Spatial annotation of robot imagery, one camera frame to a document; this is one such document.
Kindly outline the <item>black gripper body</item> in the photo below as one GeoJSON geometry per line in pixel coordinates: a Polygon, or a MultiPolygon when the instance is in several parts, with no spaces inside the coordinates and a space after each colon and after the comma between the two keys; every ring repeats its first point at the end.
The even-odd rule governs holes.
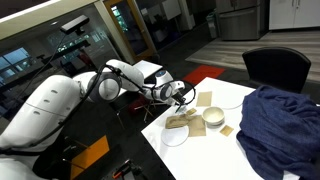
{"type": "Polygon", "coordinates": [[[178,91],[174,96],[173,99],[176,100],[179,104],[185,103],[185,98],[183,97],[182,93],[178,91]]]}

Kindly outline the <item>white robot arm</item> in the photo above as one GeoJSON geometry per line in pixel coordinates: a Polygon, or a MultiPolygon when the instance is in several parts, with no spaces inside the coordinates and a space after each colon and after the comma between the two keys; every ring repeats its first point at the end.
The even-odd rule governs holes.
{"type": "Polygon", "coordinates": [[[84,102],[112,102],[125,89],[181,107],[186,104],[180,93],[184,88],[185,83],[166,70],[157,72],[155,82],[147,84],[138,68],[116,59],[74,77],[52,75],[33,91],[0,134],[0,180],[44,180],[33,172],[36,160],[84,102]]]}

